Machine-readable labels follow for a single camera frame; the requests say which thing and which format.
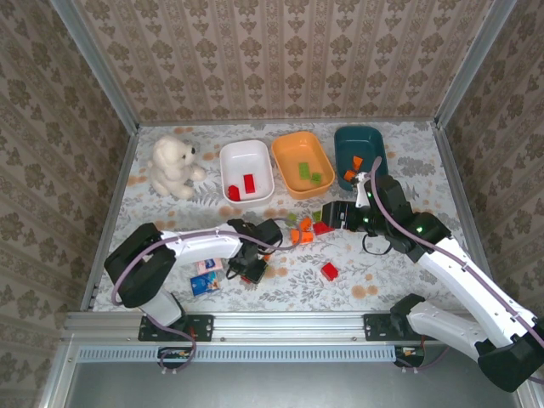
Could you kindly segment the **orange plastic container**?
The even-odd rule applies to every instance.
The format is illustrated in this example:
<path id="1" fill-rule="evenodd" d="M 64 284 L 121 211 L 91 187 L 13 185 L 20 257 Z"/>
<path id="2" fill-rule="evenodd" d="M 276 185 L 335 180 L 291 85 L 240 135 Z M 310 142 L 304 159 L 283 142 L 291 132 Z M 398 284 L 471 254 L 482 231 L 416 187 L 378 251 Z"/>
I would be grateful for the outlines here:
<path id="1" fill-rule="evenodd" d="M 307 200 L 324 195 L 336 175 L 317 136 L 309 131 L 282 135 L 272 142 L 271 150 L 289 195 L 296 200 Z M 300 179 L 298 163 L 307 162 L 311 173 L 321 173 L 322 182 L 315 185 L 310 179 Z"/>

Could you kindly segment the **pink tissue pack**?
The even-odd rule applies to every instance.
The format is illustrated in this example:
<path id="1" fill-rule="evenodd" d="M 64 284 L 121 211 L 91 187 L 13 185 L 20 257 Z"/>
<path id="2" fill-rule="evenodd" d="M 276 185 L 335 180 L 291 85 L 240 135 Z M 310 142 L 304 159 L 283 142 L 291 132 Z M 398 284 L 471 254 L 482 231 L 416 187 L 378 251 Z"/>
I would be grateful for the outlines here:
<path id="1" fill-rule="evenodd" d="M 204 275 L 210 272 L 215 272 L 223 269 L 223 263 L 221 258 L 209 258 L 198 261 L 196 263 L 196 270 L 198 275 Z"/>

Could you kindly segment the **pink and blue card box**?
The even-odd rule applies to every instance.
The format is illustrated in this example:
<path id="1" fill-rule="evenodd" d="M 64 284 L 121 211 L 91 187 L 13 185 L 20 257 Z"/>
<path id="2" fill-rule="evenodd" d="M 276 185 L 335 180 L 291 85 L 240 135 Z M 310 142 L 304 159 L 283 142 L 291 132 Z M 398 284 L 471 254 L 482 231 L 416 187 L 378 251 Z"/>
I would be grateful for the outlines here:
<path id="1" fill-rule="evenodd" d="M 190 287 L 194 297 L 217 291 L 219 289 L 217 273 L 211 271 L 192 277 Z"/>

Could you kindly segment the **aluminium frame post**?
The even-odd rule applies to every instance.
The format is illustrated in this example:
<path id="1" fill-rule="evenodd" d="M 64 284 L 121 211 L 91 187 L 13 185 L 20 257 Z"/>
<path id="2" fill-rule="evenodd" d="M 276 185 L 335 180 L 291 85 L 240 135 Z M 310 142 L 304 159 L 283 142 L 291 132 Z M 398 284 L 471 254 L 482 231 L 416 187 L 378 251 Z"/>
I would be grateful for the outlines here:
<path id="1" fill-rule="evenodd" d="M 82 14 L 78 11 L 73 0 L 50 1 L 116 111 L 122 125 L 130 136 L 134 136 L 138 132 L 139 120 L 125 98 L 113 71 L 108 66 L 105 53 L 99 50 L 99 45 L 84 22 Z"/>
<path id="2" fill-rule="evenodd" d="M 517 0 L 494 0 L 485 16 L 473 42 L 468 48 L 466 58 L 454 76 L 443 98 L 434 121 L 437 129 L 444 129 L 462 101 L 469 85 L 475 78 L 485 57 L 497 39 Z"/>

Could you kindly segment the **white plastic container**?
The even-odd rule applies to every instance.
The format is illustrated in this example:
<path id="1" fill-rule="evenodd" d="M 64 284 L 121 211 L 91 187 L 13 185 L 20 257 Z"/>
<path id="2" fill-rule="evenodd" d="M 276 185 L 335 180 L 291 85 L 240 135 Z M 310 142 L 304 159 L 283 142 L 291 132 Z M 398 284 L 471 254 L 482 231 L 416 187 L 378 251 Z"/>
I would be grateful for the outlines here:
<path id="1" fill-rule="evenodd" d="M 242 140 L 225 145 L 219 155 L 222 191 L 226 201 L 236 209 L 262 207 L 268 204 L 275 192 L 275 181 L 267 145 L 256 139 Z M 247 194 L 243 176 L 252 174 L 256 192 Z M 241 200 L 231 201 L 227 197 L 230 185 L 239 187 Z"/>

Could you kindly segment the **aluminium back frame rail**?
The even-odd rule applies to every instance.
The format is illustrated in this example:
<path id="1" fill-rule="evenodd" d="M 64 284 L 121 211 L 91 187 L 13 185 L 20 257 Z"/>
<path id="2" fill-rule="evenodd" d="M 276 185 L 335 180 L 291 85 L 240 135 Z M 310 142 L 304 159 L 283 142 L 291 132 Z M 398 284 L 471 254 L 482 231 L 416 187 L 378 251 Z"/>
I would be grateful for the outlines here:
<path id="1" fill-rule="evenodd" d="M 301 124 L 301 123 L 368 123 L 368 122 L 432 122 L 429 117 L 334 117 L 334 118 L 273 118 L 273 119 L 229 119 L 229 120 L 194 120 L 176 122 L 141 122 L 139 127 L 171 127 L 171 126 L 219 126 L 219 125 L 268 125 L 268 124 Z"/>

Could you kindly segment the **white teddy bear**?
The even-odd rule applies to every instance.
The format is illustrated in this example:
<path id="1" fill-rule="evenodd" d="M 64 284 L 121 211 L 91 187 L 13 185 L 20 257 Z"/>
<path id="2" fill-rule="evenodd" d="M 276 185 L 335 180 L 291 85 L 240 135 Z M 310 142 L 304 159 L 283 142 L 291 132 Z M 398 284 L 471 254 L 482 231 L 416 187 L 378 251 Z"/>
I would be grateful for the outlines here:
<path id="1" fill-rule="evenodd" d="M 195 189 L 189 182 L 206 179 L 205 170 L 196 162 L 196 149 L 176 138 L 165 135 L 158 139 L 148 161 L 150 184 L 159 196 L 174 196 L 189 200 Z"/>

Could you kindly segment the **floral patterned tablecloth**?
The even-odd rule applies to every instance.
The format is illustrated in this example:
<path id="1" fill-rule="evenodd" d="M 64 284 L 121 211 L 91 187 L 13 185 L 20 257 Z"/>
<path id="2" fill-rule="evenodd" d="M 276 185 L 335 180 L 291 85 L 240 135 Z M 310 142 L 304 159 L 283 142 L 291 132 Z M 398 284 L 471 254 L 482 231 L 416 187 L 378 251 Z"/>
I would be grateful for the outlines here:
<path id="1" fill-rule="evenodd" d="M 463 241 L 433 127 L 431 122 L 376 123 L 383 136 L 388 170 L 401 183 L 412 208 L 436 215 Z M 118 247 L 147 222 L 169 231 L 211 228 L 232 218 L 259 224 L 267 218 L 287 217 L 289 213 L 304 219 L 327 202 L 352 201 L 354 194 L 341 189 L 338 183 L 333 183 L 324 195 L 295 200 L 281 176 L 275 177 L 272 199 L 262 207 L 236 209 L 226 201 L 219 164 L 219 153 L 225 145 L 249 139 L 271 144 L 280 136 L 297 131 L 315 134 L 327 156 L 335 156 L 336 123 L 142 127 L 111 246 Z M 154 143 L 165 135 L 193 145 L 198 163 L 207 172 L 188 201 L 159 196 L 150 185 L 148 161 Z M 327 263 L 338 270 L 334 281 L 328 281 L 320 271 Z M 367 239 L 348 231 L 321 235 L 308 244 L 275 253 L 256 285 L 240 278 L 223 279 L 217 291 L 194 297 L 190 279 L 196 272 L 192 263 L 176 264 L 166 281 L 167 289 L 190 312 L 387 310 L 410 293 L 423 296 L 442 309 L 461 308 L 440 280 L 407 256 L 389 251 L 383 238 Z"/>

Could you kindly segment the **aluminium front frame rail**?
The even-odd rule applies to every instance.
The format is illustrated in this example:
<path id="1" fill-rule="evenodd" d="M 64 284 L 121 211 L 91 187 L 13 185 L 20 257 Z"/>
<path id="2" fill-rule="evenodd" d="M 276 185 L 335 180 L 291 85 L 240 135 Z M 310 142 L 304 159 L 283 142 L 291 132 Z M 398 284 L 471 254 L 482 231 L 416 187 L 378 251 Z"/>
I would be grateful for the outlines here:
<path id="1" fill-rule="evenodd" d="M 350 344 L 366 341 L 364 311 L 215 312 L 212 344 Z M 138 341 L 140 312 L 74 312 L 67 315 L 63 343 L 120 345 Z"/>

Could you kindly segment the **aluminium side frame rail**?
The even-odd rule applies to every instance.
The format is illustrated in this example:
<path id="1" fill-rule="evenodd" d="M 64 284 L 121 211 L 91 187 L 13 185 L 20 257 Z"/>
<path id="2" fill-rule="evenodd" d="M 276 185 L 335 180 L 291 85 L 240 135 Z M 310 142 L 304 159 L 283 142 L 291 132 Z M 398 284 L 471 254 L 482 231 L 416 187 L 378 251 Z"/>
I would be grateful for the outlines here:
<path id="1" fill-rule="evenodd" d="M 448 179 L 451 195 L 467 244 L 467 251 L 471 259 L 482 271 L 494 280 L 445 130 L 434 122 L 432 122 L 432 125 L 435 143 L 443 164 L 445 176 Z"/>
<path id="2" fill-rule="evenodd" d="M 126 189 L 138 142 L 139 128 L 136 127 L 136 131 L 132 133 L 128 139 L 127 150 L 123 157 L 116 186 L 111 197 L 110 207 L 105 219 L 105 225 L 102 229 L 99 244 L 89 273 L 88 283 L 82 297 L 82 302 L 79 309 L 82 312 L 88 312 L 89 310 L 93 309 L 96 291 L 99 288 L 99 283 L 104 270 L 104 262 L 109 253 L 111 239 L 115 231 L 116 220 L 120 212 L 123 194 Z"/>

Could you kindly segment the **teal plastic container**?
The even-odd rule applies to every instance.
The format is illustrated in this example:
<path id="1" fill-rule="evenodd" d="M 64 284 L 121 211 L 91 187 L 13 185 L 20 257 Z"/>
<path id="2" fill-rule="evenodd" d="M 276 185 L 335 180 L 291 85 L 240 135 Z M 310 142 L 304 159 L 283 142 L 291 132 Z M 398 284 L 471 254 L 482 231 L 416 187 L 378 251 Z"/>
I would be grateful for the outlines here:
<path id="1" fill-rule="evenodd" d="M 388 163 L 382 134 L 374 127 L 349 125 L 340 127 L 334 133 L 334 150 L 337 170 L 337 181 L 341 189 L 352 190 L 352 184 L 343 178 L 348 170 L 369 172 L 377 157 L 382 162 L 377 169 L 377 176 L 388 174 Z M 364 161 L 359 170 L 352 166 L 353 156 Z"/>

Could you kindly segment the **grey metal sheet panel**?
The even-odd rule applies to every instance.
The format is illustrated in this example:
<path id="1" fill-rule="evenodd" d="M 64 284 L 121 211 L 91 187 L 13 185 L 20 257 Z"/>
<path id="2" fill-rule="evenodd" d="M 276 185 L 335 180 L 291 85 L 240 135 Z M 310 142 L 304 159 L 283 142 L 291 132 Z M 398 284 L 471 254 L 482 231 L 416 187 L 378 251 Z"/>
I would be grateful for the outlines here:
<path id="1" fill-rule="evenodd" d="M 544 408 L 544 387 L 494 387 L 450 351 L 434 366 L 391 363 L 197 362 L 177 374 L 155 362 L 81 360 L 59 348 L 39 408 Z"/>

